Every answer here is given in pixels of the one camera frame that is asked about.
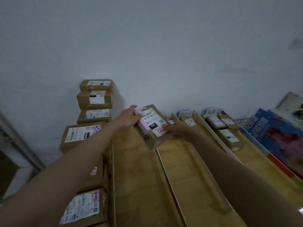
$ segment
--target hand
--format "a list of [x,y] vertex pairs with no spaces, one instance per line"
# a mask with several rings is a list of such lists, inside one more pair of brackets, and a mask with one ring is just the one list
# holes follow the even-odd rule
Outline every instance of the hand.
[[175,124],[168,126],[166,124],[163,125],[165,130],[171,131],[174,134],[172,135],[175,139],[184,138],[185,141],[191,142],[191,138],[193,134],[197,131],[192,129],[187,123],[182,121],[176,121]]
[[119,124],[120,128],[127,128],[134,125],[142,117],[141,113],[134,115],[134,109],[136,107],[137,105],[131,105],[128,109],[123,110],[113,121]]

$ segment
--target red stripe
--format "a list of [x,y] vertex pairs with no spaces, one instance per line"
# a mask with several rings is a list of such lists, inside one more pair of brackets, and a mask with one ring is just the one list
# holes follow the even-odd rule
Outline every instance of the red stripe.
[[281,163],[275,156],[271,153],[267,156],[280,170],[282,170],[288,177],[293,178],[295,174],[290,171],[283,163]]

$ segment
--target forearm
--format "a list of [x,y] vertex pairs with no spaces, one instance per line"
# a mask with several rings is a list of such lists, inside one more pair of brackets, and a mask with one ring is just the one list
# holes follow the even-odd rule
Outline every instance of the forearm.
[[115,121],[105,124],[37,175],[5,204],[0,213],[3,226],[38,225],[46,216],[47,221],[59,221],[118,129]]
[[271,186],[201,133],[191,143],[222,192],[248,226],[301,226],[303,216]]

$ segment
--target blue poster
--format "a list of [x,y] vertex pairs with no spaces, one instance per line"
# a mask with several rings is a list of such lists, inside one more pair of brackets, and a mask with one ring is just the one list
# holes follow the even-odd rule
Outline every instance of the blue poster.
[[261,108],[252,118],[247,131],[303,179],[303,131]]

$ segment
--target black label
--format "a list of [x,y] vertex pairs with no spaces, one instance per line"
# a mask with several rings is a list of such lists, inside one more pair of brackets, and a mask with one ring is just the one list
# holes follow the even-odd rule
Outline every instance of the black label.
[[153,124],[149,125],[150,129],[155,129],[158,125],[154,122]]

